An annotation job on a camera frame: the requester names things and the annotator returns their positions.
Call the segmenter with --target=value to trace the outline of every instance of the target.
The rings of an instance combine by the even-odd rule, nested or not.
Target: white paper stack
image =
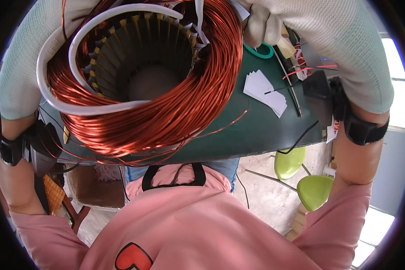
[[[268,105],[280,118],[286,109],[286,100],[285,96],[277,91],[271,92],[269,94],[264,94],[273,90],[274,88],[272,84],[260,70],[246,75],[246,82],[244,83],[243,93]]]

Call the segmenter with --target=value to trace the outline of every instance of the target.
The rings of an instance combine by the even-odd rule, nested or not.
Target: green chair
[[[303,165],[306,147],[292,149],[288,154],[272,155],[275,158],[275,173],[280,180],[286,180],[293,177]]]
[[[308,211],[315,211],[327,202],[333,178],[321,175],[303,177],[297,184],[297,194]]]
[[[278,179],[248,169],[245,169],[245,171],[278,182],[281,185],[297,192],[298,197],[300,198],[300,201],[303,203],[304,207],[308,211],[315,211],[325,202],[327,202],[333,185],[333,179],[322,175],[311,175],[309,170],[303,164],[305,153],[306,148],[301,147],[293,149],[286,155],[279,153],[272,155],[272,157],[275,158],[275,173],[278,176]],[[303,167],[308,176],[303,177],[298,182],[297,188],[294,188],[282,181],[295,175],[300,167]]]

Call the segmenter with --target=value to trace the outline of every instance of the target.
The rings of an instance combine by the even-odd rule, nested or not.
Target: dark green table top
[[[225,127],[237,119],[245,110],[248,110],[248,112],[239,121],[218,133],[190,141],[180,151],[165,161],[164,164],[201,162],[258,155],[275,150],[288,149],[297,141],[302,133],[317,120],[304,99],[302,87],[297,86],[294,89],[302,109],[303,117],[300,118],[298,116],[289,90],[283,89],[279,92],[285,96],[287,108],[281,118],[278,118],[270,107],[243,94],[246,75],[257,70],[261,70],[264,73],[275,89],[287,86],[286,80],[282,80],[284,73],[275,57],[260,59],[244,49],[243,61],[234,92],[221,115],[213,120],[201,135]],[[48,103],[42,105],[42,108],[63,127],[63,122],[57,110],[49,106]],[[94,160],[95,154],[87,148],[80,147],[71,141],[63,144],[62,128],[45,113],[42,115],[47,123],[51,122],[56,127],[65,150],[85,159],[93,160],[83,161],[82,164],[91,165],[96,163]],[[303,137],[298,147],[319,143],[324,140],[321,135],[321,127],[317,125]],[[62,159],[60,160],[61,162],[65,163],[76,163],[79,161],[65,152],[62,152],[60,159]],[[141,157],[127,156],[123,159],[131,161],[141,159]]]

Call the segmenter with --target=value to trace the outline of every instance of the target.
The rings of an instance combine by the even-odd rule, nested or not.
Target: concrete floor
[[[304,164],[311,174],[322,174],[324,165],[328,164],[331,159],[331,149],[331,143],[318,143],[306,148]],[[246,187],[250,210],[279,233],[286,235],[291,229],[294,217],[298,212],[300,200],[297,193],[275,181],[242,171],[243,169],[249,169],[267,176],[276,177],[274,171],[275,159],[270,155],[275,155],[275,153],[241,158],[237,173]],[[296,187],[298,181],[304,176],[307,176],[307,174],[303,168],[300,168],[286,183]],[[246,206],[244,190],[238,181],[235,184],[234,197]],[[72,203],[75,210],[79,211],[81,206],[74,201]],[[97,235],[115,214],[116,212],[91,209],[79,228],[78,237],[88,246],[91,246]]]

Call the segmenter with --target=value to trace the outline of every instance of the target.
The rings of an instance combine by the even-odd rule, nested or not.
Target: gloved hand
[[[377,28],[360,0],[238,0],[250,12],[243,39],[251,47],[276,45],[281,23],[301,35],[321,57],[333,59],[347,97],[382,114],[393,86]]]
[[[89,14],[99,0],[67,0],[65,22]],[[38,0],[23,19],[3,58],[0,71],[0,112],[3,118],[20,119],[38,108],[41,100],[36,80],[36,61],[44,42],[61,25],[60,0]],[[65,24],[69,36],[81,23]],[[64,43],[63,35],[53,41],[48,61]]]

